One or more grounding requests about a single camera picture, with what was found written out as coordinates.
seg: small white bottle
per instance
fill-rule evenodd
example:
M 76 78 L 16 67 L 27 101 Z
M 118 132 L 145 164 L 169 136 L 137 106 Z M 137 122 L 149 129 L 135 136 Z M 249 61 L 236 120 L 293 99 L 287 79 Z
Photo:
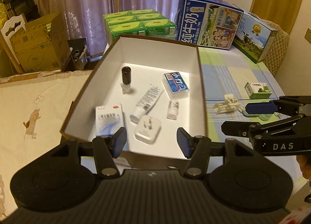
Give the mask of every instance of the small white bottle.
M 169 108 L 167 110 L 167 118 L 176 120 L 178 116 L 179 110 L 179 101 L 178 100 L 170 100 Z

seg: green box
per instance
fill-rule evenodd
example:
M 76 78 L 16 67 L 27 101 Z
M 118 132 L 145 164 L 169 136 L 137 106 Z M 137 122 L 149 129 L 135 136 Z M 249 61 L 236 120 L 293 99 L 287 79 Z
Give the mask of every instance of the green box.
M 141 22 L 131 22 L 109 26 L 108 32 L 106 32 L 109 45 L 111 45 L 120 34 L 145 36 L 146 28 Z
M 128 16 L 128 15 L 132 15 L 132 11 L 108 13 L 108 14 L 104 14 L 103 18 L 104 18 L 104 20 L 107 20 L 107 19 L 110 19 L 110 18 L 116 18 L 116 17 Z
M 264 99 L 269 98 L 271 95 L 267 83 L 247 83 L 245 90 L 251 99 Z
M 123 24 L 123 23 L 131 23 L 139 21 L 134 15 L 121 16 L 116 18 L 106 19 L 106 23 L 108 26 Z
M 149 20 L 158 20 L 158 19 L 166 19 L 160 13 L 147 13 L 147 14 L 139 14 L 135 15 L 139 21 L 149 21 Z
M 158 13 L 156 10 L 153 10 L 153 9 L 133 10 L 130 12 L 132 13 L 132 15 L 146 14 L 146 13 Z
M 176 31 L 176 25 L 169 19 L 143 21 L 147 29 L 147 36 L 172 35 Z

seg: screw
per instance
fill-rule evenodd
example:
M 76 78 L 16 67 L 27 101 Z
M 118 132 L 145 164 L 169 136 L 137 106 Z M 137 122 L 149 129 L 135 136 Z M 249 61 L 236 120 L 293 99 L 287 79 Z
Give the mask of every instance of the screw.
M 201 171 L 201 169 L 199 169 L 199 168 L 189 168 L 189 169 L 187 169 L 187 171 L 186 171 L 187 173 L 188 173 L 188 175 L 190 175 L 190 176 L 199 176 L 201 173 L 202 173 L 202 171 Z
M 104 168 L 101 173 L 105 176 L 113 176 L 117 173 L 117 170 L 115 168 Z

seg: wall outlet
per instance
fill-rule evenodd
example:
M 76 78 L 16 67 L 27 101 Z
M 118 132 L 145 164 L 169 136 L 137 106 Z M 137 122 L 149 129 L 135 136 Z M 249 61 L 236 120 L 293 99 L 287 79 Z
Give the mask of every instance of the wall outlet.
M 311 44 L 311 30 L 308 28 L 304 38 Z

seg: blue and white box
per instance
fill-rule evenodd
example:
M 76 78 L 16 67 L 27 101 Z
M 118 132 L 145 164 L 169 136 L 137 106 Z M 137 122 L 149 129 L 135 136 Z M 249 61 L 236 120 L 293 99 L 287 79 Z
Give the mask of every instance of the blue and white box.
M 124 127 L 122 105 L 103 105 L 96 107 L 96 136 L 113 136 Z
M 177 40 L 229 50 L 242 15 L 242 9 L 221 0 L 179 0 Z
M 179 72 L 170 72 L 163 75 L 163 85 L 171 100 L 188 97 L 188 86 Z

